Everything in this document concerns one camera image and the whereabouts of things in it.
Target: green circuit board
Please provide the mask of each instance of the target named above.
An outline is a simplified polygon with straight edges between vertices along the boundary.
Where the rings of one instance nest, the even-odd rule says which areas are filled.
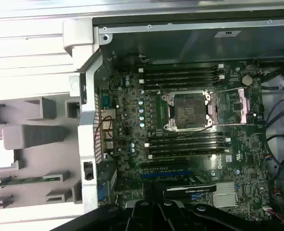
[[[198,79],[185,85],[178,85],[178,82],[181,82],[181,77],[177,78],[178,75],[175,75],[177,82],[171,82],[169,85],[169,81],[162,81],[161,75],[156,73],[175,71],[183,75],[183,72],[190,68],[197,68],[196,72],[202,73],[199,68],[213,67],[219,64],[148,65],[140,67],[143,68],[143,72],[138,72],[135,67],[132,70],[114,73],[109,79],[109,88],[100,89],[101,108],[115,110],[115,118],[109,134],[106,132],[103,135],[103,152],[113,153],[117,160],[118,181],[114,193],[118,195],[121,206],[125,206],[125,203],[130,200],[143,199],[143,181],[145,180],[143,176],[145,175],[151,176],[151,181],[165,182],[168,179],[169,184],[179,181],[179,178],[182,177],[154,177],[155,175],[149,174],[157,172],[158,167],[156,169],[148,168],[145,171],[143,168],[145,164],[160,163],[162,172],[164,172],[164,163],[186,161],[188,166],[185,172],[189,171],[191,177],[202,178],[201,181],[205,181],[205,184],[216,184],[217,191],[193,193],[192,196],[179,199],[180,201],[185,204],[207,203],[251,220],[268,218],[262,210],[262,205],[268,203],[269,196],[266,170],[262,166],[265,156],[263,145],[265,134],[261,81],[260,77],[256,76],[258,68],[246,62],[220,64],[223,64],[223,68],[220,70],[222,74],[218,74],[219,79],[209,81],[208,86],[202,83],[203,80],[199,81]],[[146,84],[147,73],[155,73],[150,80],[152,85]],[[245,75],[253,77],[253,82],[249,87],[242,83],[242,78]],[[156,79],[163,84],[152,83]],[[243,91],[247,101],[247,111],[244,115],[246,123],[241,123],[243,105],[239,100],[239,89]],[[193,105],[197,105],[197,100],[200,100],[202,95],[200,93],[198,95],[183,94],[184,91],[192,90],[214,92],[216,103],[216,124],[204,132],[196,133],[196,135],[194,134],[196,124],[201,123],[203,118],[198,114],[199,111],[195,112],[197,107],[186,106],[189,105],[187,98],[193,102]],[[183,104],[178,103],[178,107],[180,105],[184,107],[181,111],[183,114],[179,115],[176,105],[174,109],[162,100],[164,94],[170,92],[177,92],[175,104],[184,102]],[[191,127],[184,126],[184,128],[189,128],[188,130],[175,132],[164,129],[164,126],[169,123],[169,115],[175,115],[176,123],[178,122],[180,127],[179,121],[185,123],[183,122],[185,120],[180,120],[177,116],[186,113],[188,117],[185,119],[188,123],[194,123]],[[175,144],[177,148],[181,147],[182,143],[178,140],[180,136],[185,140],[192,139],[187,144],[190,147],[190,152],[185,149],[185,154],[171,153],[169,149],[163,151],[160,149],[161,147],[165,148],[165,145],[168,148],[175,148],[171,146],[173,142],[161,144],[158,141],[158,147],[149,148],[149,143],[156,143],[156,139],[171,139],[170,137],[177,141]],[[198,146],[194,152],[192,144],[195,144],[195,137],[196,140],[202,139],[205,143],[210,143],[207,147],[215,144],[215,152],[207,150],[202,154],[196,153],[203,146]],[[232,187],[233,189],[230,189],[228,195],[225,195],[222,193],[224,187]],[[233,204],[229,205],[226,201],[232,197],[235,199],[232,199]]]

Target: black plastic part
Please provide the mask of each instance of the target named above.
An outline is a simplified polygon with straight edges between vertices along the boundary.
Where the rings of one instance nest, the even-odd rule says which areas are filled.
[[[198,217],[215,221],[235,231],[267,230],[259,223],[241,219],[210,205],[197,204],[193,207],[192,212]]]
[[[237,22],[268,20],[271,18],[284,19],[284,9],[280,10],[260,10],[260,11],[234,11],[234,12],[207,12],[207,13],[174,13],[174,14],[149,14],[149,15],[129,15],[129,16],[107,16],[94,17],[94,26],[108,26],[115,24],[153,24],[164,22]]]
[[[116,205],[104,205],[76,219],[73,219],[51,231],[104,231],[116,223],[122,210]]]

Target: blue pcie slot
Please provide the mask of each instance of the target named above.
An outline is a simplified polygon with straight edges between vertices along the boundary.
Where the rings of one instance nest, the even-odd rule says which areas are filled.
[[[156,178],[156,177],[172,177],[172,176],[189,176],[190,171],[175,171],[175,172],[159,172],[159,173],[145,173],[141,174],[142,178]]]

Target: black cable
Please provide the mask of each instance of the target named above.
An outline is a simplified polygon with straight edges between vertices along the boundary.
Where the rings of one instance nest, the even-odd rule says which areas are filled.
[[[271,156],[272,160],[275,161],[275,163],[277,164],[277,166],[282,170],[284,171],[284,166],[276,159],[276,157],[273,155],[269,145],[268,145],[268,142],[266,141],[265,143],[265,146],[266,146],[266,149],[268,151],[268,154]]]
[[[268,117],[267,117],[267,120],[266,121],[269,121],[270,119],[270,116],[272,115],[273,111],[275,110],[275,108],[280,104],[284,102],[284,99],[281,99],[279,100],[278,102],[275,103],[275,105],[273,105],[272,109],[270,110],[269,114],[268,114]]]
[[[284,110],[282,112],[280,112],[279,114],[277,114],[272,120],[270,120],[266,125],[265,125],[265,129],[267,130],[272,124],[274,124],[277,120],[279,120],[280,118],[282,118],[284,116]]]
[[[266,87],[266,86],[261,86],[261,89],[262,90],[281,90],[281,91],[284,91],[284,87],[282,87],[280,89],[280,87]]]
[[[284,134],[276,134],[276,135],[269,136],[269,137],[267,138],[267,141],[270,141],[270,140],[272,140],[273,138],[277,138],[277,137],[282,137],[282,138],[284,138]]]
[[[281,170],[282,170],[282,169],[279,168],[279,169],[277,170],[276,174],[274,175],[274,177],[272,177],[271,180],[276,180],[276,179],[279,177],[279,175],[281,174]]]

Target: heatsink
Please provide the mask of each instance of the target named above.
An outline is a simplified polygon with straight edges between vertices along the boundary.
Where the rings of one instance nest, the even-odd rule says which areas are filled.
[[[234,182],[217,183],[213,194],[213,206],[216,208],[238,206],[238,197]]]

